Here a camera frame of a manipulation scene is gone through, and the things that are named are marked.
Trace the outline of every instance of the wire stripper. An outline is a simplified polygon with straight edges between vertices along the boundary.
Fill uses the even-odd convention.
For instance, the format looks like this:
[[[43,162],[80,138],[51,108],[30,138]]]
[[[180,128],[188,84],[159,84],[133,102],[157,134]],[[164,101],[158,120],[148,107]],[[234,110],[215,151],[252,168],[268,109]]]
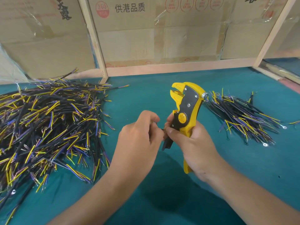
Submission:
[[[177,110],[173,110],[174,119],[171,127],[190,137],[192,128],[196,125],[202,101],[207,98],[208,93],[197,84],[190,82],[174,83],[172,87],[177,89],[170,90],[170,95],[176,102]],[[173,141],[167,137],[162,150],[170,149],[172,143]],[[183,169],[186,174],[193,171],[185,160],[183,161]]]

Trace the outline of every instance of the hand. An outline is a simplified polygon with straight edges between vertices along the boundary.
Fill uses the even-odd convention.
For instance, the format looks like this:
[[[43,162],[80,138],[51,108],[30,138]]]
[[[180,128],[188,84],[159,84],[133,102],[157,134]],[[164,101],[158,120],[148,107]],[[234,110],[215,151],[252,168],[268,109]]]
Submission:
[[[163,140],[163,131],[156,125],[159,120],[156,113],[145,110],[119,134],[108,171],[115,180],[130,183],[133,191],[150,172]]]
[[[183,152],[183,156],[194,171],[196,176],[202,181],[208,181],[209,175],[222,169],[226,163],[216,151],[215,145],[204,126],[196,122],[192,130],[192,136],[186,137],[179,131],[170,128],[174,115],[171,113],[165,123],[164,139],[169,136]]]

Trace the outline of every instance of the person's left hand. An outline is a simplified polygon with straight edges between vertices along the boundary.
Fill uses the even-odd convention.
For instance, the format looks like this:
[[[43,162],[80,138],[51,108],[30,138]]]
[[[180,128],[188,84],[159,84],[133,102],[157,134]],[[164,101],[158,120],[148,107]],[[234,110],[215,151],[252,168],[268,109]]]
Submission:
[[[130,182],[134,190],[150,172],[163,140],[159,120],[156,113],[144,110],[136,122],[122,128],[108,169],[115,181]]]

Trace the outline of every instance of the green work mat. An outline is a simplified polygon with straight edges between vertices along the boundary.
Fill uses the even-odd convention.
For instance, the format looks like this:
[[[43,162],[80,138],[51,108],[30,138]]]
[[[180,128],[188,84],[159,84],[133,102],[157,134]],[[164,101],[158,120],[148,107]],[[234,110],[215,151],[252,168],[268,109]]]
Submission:
[[[112,102],[104,105],[105,113],[111,116],[107,121],[116,129],[104,128],[109,136],[101,137],[110,158],[119,131],[136,121],[141,111],[157,113],[161,118],[158,126],[163,128],[168,115],[176,109],[170,97],[174,82],[193,82],[206,91],[221,92],[224,88],[224,92],[229,90],[230,95],[242,99],[248,99],[254,91],[257,92],[254,105],[267,115],[285,123],[300,119],[300,95],[249,68],[112,77],[109,83],[114,86],[130,86],[109,91],[108,98]],[[0,92],[13,90],[16,90],[15,85],[2,85]],[[286,130],[280,129],[279,135],[270,133],[276,145],[264,147],[253,140],[245,145],[237,133],[227,140],[224,130],[218,133],[220,121],[205,106],[201,107],[197,119],[206,127],[218,152],[230,165],[300,210],[299,129],[288,126]],[[149,175],[107,224],[244,224],[206,183],[194,174],[186,175],[182,167],[182,152],[175,143],[171,149],[160,150]],[[90,175],[92,168],[84,172]],[[35,193],[37,187],[32,190],[10,224],[45,224],[91,187],[59,167],[50,175],[42,193]],[[0,213],[0,224],[5,224],[6,214],[15,202],[16,198],[8,201]]]

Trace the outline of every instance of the bundle of wires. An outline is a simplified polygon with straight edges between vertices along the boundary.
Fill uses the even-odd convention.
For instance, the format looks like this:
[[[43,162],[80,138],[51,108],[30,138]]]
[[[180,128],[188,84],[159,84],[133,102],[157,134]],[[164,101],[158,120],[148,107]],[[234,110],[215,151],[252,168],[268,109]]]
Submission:
[[[69,81],[67,75],[35,82],[32,89],[18,86],[18,91],[0,96],[0,210],[18,188],[27,187],[7,223],[32,188],[42,191],[59,167],[92,184],[101,164],[110,165],[100,139],[106,134],[101,125],[114,128],[105,120],[109,115],[103,103],[109,101],[108,90],[121,87]],[[75,164],[88,167],[91,162],[90,178],[74,169]]]
[[[248,144],[249,139],[254,139],[263,146],[275,144],[268,131],[279,133],[277,129],[286,129],[286,126],[280,124],[280,120],[264,114],[261,110],[253,105],[252,92],[250,99],[244,101],[242,99],[226,96],[222,93],[211,92],[209,97],[204,101],[207,107],[222,121],[219,132],[224,128],[231,134],[233,131],[238,132]]]

